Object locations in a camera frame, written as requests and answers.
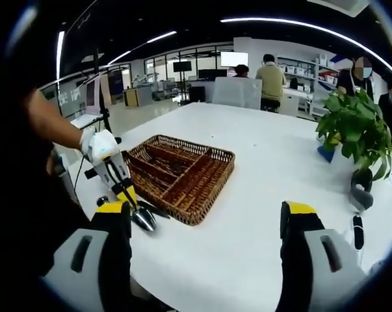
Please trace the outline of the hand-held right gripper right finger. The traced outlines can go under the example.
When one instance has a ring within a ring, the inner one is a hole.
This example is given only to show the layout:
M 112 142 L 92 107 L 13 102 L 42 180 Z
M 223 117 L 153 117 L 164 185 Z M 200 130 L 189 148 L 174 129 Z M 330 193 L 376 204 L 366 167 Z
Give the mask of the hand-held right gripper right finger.
M 280 311 L 340 311 L 367 277 L 356 249 L 307 204 L 282 202 L 280 239 Z

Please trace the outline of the person's left hand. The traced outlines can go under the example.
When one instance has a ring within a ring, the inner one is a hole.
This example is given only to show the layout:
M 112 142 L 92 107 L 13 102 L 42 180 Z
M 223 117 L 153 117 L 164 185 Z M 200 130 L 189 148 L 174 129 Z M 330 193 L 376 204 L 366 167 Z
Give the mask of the person's left hand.
M 81 147 L 81 153 L 84 156 L 88 155 L 89 152 L 89 147 L 90 147 L 90 141 L 92 137 L 96 134 L 96 128 L 95 127 L 88 127 L 83 129 L 81 139 L 79 141 L 80 147 Z

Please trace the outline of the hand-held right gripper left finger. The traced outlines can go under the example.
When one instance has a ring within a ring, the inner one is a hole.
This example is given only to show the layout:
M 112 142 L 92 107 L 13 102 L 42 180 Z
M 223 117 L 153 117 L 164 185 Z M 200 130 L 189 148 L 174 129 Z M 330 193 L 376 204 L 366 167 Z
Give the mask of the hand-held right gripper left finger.
M 54 252 L 41 281 L 65 311 L 131 311 L 128 202 L 102 205 Z

